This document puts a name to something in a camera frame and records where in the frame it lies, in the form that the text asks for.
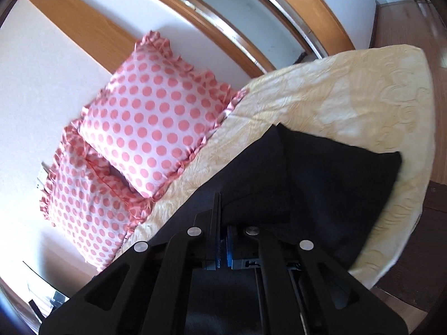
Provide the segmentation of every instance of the black metal bracket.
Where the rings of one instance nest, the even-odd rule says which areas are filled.
[[[255,271],[264,334],[408,334],[396,313],[312,242],[294,246],[255,226],[220,224],[216,195],[213,209],[168,243],[133,245],[48,316],[39,333],[182,334],[192,271],[219,270],[226,240],[228,265]]]

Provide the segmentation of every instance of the bed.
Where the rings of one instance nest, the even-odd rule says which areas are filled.
[[[84,1],[135,37],[151,29],[160,30],[184,58],[198,67],[211,68],[219,79],[236,88],[242,88],[254,77],[209,36],[160,0]],[[147,6],[148,9],[137,11],[135,6]],[[39,28],[40,33],[32,34],[33,28]],[[27,122],[21,133],[14,135],[18,142],[16,152],[22,161],[28,162],[25,168],[17,165],[19,160],[15,161],[15,157],[4,153],[4,157],[8,157],[5,165],[12,168],[9,171],[11,177],[14,173],[26,172],[21,182],[2,187],[5,208],[13,211],[17,210],[14,192],[23,188],[31,192],[34,173],[42,160],[48,162],[51,159],[61,128],[96,95],[97,89],[109,79],[112,69],[104,69],[27,0],[19,0],[2,27],[2,33],[14,42],[7,49],[3,48],[2,57],[8,57],[2,59],[2,63],[8,62],[4,71],[18,69],[21,63],[19,53],[31,39],[35,44],[28,53],[36,57],[22,67],[20,77],[8,81],[11,93],[17,87],[23,92],[22,115],[32,116],[40,122],[31,132],[26,129]],[[42,55],[42,47],[45,47],[46,55]],[[77,60],[61,64],[58,49],[69,51],[70,57],[76,56]],[[48,71],[52,72],[48,79],[42,79]],[[73,77],[72,71],[79,72],[77,77],[82,75],[83,80]],[[29,75],[37,77],[38,84],[29,84],[25,79]],[[66,90],[68,84],[74,87],[71,91]],[[117,256],[135,242],[152,238],[195,189],[261,137],[271,124],[281,122],[292,130],[329,137],[374,152],[399,150],[403,153],[404,165],[392,197],[361,256],[351,268],[357,279],[372,287],[395,263],[417,224],[430,178],[434,155],[434,106],[430,73],[423,53],[409,46],[346,52],[272,72],[251,81],[248,88],[249,94],[183,175],[172,182],[164,197],[155,204],[148,220],[136,228]],[[35,100],[30,99],[31,96],[49,98]],[[36,114],[37,105],[41,108]],[[6,119],[11,119],[15,111],[11,108],[5,113],[9,113]],[[20,143],[27,142],[30,137],[34,137],[33,147],[40,155],[31,160],[28,143]],[[7,139],[12,141],[13,137],[9,135]],[[33,195],[29,195],[28,201],[37,202],[31,197]],[[13,265],[1,275],[15,282],[15,288],[11,287],[26,296],[23,279],[15,279],[13,275],[14,268],[19,269],[20,261],[26,259],[49,282],[56,283],[55,287],[68,295],[73,294],[89,281],[95,269],[83,264],[79,254],[61,235],[46,226],[41,217],[37,219],[36,209],[32,206],[18,209],[16,217],[26,218],[28,223],[37,225],[29,226],[21,236],[10,234],[8,240],[14,247],[21,243],[20,238],[27,238],[21,243],[24,250],[30,247],[37,250],[26,256],[13,251],[5,257],[14,258]],[[8,223],[10,227],[20,226],[17,219],[10,218]],[[69,264],[69,269],[62,270],[63,264]]]

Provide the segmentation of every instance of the wooden floor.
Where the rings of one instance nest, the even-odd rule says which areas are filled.
[[[374,47],[410,44],[424,50],[436,105],[436,154],[423,213],[396,265],[373,292],[409,329],[425,317],[447,284],[447,31],[430,4],[382,5]]]
[[[419,310],[412,305],[391,296],[380,288],[374,287],[371,292],[385,302],[391,309],[397,312],[407,324],[408,332],[412,332],[421,321],[427,316],[425,311]]]
[[[410,44],[424,50],[436,104],[436,155],[431,179],[447,184],[447,31],[431,4],[381,5],[374,47]]]

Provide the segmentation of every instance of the pillow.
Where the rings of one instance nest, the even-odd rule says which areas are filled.
[[[150,32],[90,104],[81,136],[143,197],[160,198],[244,95],[173,58]]]
[[[63,130],[40,201],[52,225],[100,271],[147,217],[147,199],[110,174],[109,162],[79,135],[81,120]]]

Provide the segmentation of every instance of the wooden trim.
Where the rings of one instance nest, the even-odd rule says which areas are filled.
[[[165,5],[187,19],[198,30],[204,33],[217,46],[219,46],[231,59],[234,60],[251,78],[263,75],[263,72],[250,60],[245,53],[228,39],[221,31],[197,12],[187,7],[180,0],[160,0]]]
[[[284,0],[309,26],[329,55],[354,50],[343,26],[323,0]]]
[[[135,37],[82,0],[30,1],[111,73],[134,49]]]
[[[376,36],[376,33],[377,33],[377,20],[379,19],[379,8],[380,8],[380,4],[376,0],[375,1],[374,23],[372,24],[371,40],[369,42],[369,48],[370,49],[374,48],[374,44],[375,44],[375,36]]]
[[[281,11],[279,11],[274,4],[272,4],[269,0],[258,0],[262,3],[270,12],[276,17],[281,24],[292,34],[292,36],[298,40],[299,44],[305,50],[305,52],[310,55],[313,53],[313,50],[309,46],[308,42],[303,38],[303,36],[296,30],[295,26],[287,19]]]
[[[247,38],[238,28],[236,28],[231,22],[219,14],[213,7],[208,5],[203,0],[186,0],[200,10],[216,29],[222,31],[222,25],[227,25],[227,28],[233,30],[234,39],[240,44],[251,56],[258,65],[267,73],[275,70],[273,64],[265,57],[264,54]]]

